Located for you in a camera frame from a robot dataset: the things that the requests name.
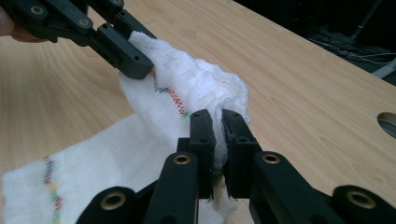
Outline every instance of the black mechanical linkage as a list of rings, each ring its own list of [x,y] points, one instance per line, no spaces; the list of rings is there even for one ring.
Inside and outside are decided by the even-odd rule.
[[[155,36],[123,5],[123,0],[0,0],[11,18],[35,37],[52,43],[61,37],[89,46],[125,76],[141,79],[153,64],[128,38],[132,31]],[[87,16],[88,6],[107,21],[97,31]]]
[[[229,150],[228,162],[223,167],[227,190],[234,198],[249,199],[250,214],[256,224],[396,223],[395,208],[367,189],[343,186],[335,189],[332,197],[313,189],[285,157],[261,151],[238,113],[223,110],[222,122]],[[136,194],[125,191],[132,202],[117,209],[127,213],[129,218],[124,215],[120,218],[129,221],[115,222],[113,215],[98,205],[108,199],[108,191],[92,200],[79,221],[97,217],[91,223],[197,223],[198,199],[212,198],[216,184],[212,125],[206,110],[193,113],[191,137],[178,139],[177,153],[166,159],[158,181]],[[98,214],[109,216],[112,221],[99,218]]]

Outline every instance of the wire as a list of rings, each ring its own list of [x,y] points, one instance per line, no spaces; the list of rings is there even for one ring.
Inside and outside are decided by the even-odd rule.
[[[365,59],[365,58],[368,58],[368,57],[375,57],[375,56],[379,56],[379,55],[381,55],[381,56],[382,56],[382,55],[396,55],[395,52],[392,52],[392,53],[380,53],[380,54],[369,54],[369,55],[358,55],[358,54],[355,54],[355,53],[350,52],[350,51],[347,50],[347,49],[341,49],[341,48],[336,47],[336,46],[334,46],[334,45],[327,44],[327,43],[323,43],[323,42],[318,41],[318,40],[315,40],[315,39],[313,39],[313,38],[308,38],[308,40],[311,40],[311,41],[313,41],[313,42],[315,42],[315,43],[318,43],[318,44],[320,44],[320,45],[322,45],[322,46],[325,46],[325,47],[327,47],[327,48],[330,48],[330,49],[332,49],[332,50],[336,50],[336,51],[339,51],[339,52],[345,54],[345,55],[339,55],[339,56],[342,56],[342,57],[347,57],[347,56],[349,56],[349,57],[355,57],[355,58],[359,58],[360,60],[366,61],[366,62],[368,62],[368,63],[388,64],[388,63],[390,63],[390,62],[380,63],[380,62],[374,62],[374,61],[371,61],[371,60],[368,60],[368,59]]]
[[[330,41],[326,41],[326,40],[324,40],[324,39],[320,39],[320,40],[322,40],[322,41],[324,41],[324,42],[326,42],[326,43],[332,43],[332,39],[334,39],[334,40],[337,40],[337,41],[340,41],[341,43],[333,43],[333,44],[336,44],[336,45],[350,45],[350,46],[352,46],[352,47],[354,47],[354,48],[356,48],[356,49],[354,49],[354,51],[359,51],[359,50],[361,50],[361,51],[364,51],[364,52],[367,52],[367,53],[370,53],[370,54],[375,54],[375,52],[371,52],[371,51],[369,51],[369,50],[367,50],[367,49],[364,49],[363,48],[363,46],[362,45],[360,45],[360,44],[358,44],[360,47],[358,48],[357,46],[355,46],[355,44],[353,44],[353,43],[349,43],[349,42],[346,42],[345,40],[342,40],[342,39],[339,39],[339,38],[336,38],[336,37],[333,37],[333,36],[330,36],[330,35],[326,35],[326,34],[323,34],[322,32],[320,32],[320,31],[315,31],[315,33],[317,33],[317,34],[319,34],[319,35],[322,35],[322,36],[326,36],[327,38],[329,38],[330,39]]]

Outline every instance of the red stitching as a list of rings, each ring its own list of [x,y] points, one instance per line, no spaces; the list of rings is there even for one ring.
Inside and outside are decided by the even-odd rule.
[[[183,106],[183,102],[180,100],[180,98],[178,98],[178,96],[176,95],[176,93],[172,90],[168,90],[168,93],[171,95],[172,100],[175,102],[178,112],[181,115],[184,115],[184,106]]]
[[[177,96],[175,91],[172,91],[171,89],[169,89],[167,87],[165,87],[165,88],[158,87],[158,79],[155,74],[154,74],[154,89],[155,89],[154,91],[158,91],[159,93],[163,93],[165,91],[168,92],[169,95],[171,95],[172,100],[175,102],[175,104],[177,106],[178,113],[180,115],[182,115],[182,118],[190,117],[191,113],[185,111],[183,101]]]

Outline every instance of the screw hole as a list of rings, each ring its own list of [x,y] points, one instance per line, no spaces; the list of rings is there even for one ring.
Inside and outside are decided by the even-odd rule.
[[[188,157],[186,155],[179,155],[174,158],[174,163],[179,164],[179,165],[187,164],[190,161],[191,161],[190,157]]]
[[[31,7],[30,10],[35,13],[36,15],[41,15],[44,13],[44,9],[42,7]]]
[[[246,142],[248,142],[248,139],[247,139],[246,137],[240,137],[240,138],[239,138],[239,141],[240,141],[241,143],[246,143]]]
[[[82,25],[82,26],[88,26],[88,25],[90,24],[90,22],[89,22],[87,19],[85,19],[85,18],[79,19],[78,22],[79,22],[79,24]]]
[[[349,199],[350,202],[354,203],[359,207],[367,209],[372,209],[376,207],[375,201],[369,195],[363,192],[350,190],[346,193],[346,197]]]
[[[120,191],[110,192],[102,200],[101,206],[104,210],[114,210],[125,203],[126,197]]]
[[[276,155],[267,154],[262,156],[262,160],[267,163],[276,164],[280,162],[280,158]]]

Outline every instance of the towel on table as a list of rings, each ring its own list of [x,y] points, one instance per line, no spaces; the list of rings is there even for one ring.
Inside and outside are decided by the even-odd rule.
[[[141,190],[159,177],[177,139],[190,136],[189,116],[197,110],[207,109],[213,119],[217,169],[226,162],[221,109],[238,112],[248,122],[245,83],[163,40],[133,32],[130,42],[154,63],[142,80],[120,74],[135,113],[90,139],[5,173],[5,224],[76,223],[100,191]],[[222,223],[234,209],[234,199],[220,184],[215,200],[200,202],[199,223]]]

